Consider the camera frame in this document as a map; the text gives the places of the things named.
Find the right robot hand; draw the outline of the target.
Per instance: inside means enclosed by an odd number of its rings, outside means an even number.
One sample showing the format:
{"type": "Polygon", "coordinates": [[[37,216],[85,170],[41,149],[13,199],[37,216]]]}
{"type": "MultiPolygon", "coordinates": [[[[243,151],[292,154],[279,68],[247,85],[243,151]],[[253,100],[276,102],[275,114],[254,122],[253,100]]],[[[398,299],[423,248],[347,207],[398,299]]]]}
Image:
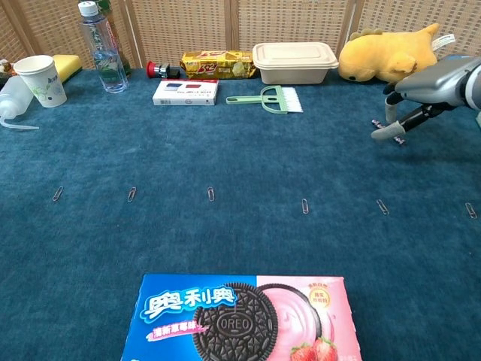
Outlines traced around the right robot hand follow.
{"type": "Polygon", "coordinates": [[[457,107],[479,111],[480,58],[446,56],[435,65],[388,83],[383,93],[389,124],[371,133],[375,140],[402,136],[426,120],[457,107]],[[417,102],[420,106],[397,120],[397,104],[405,100],[417,102]]]}

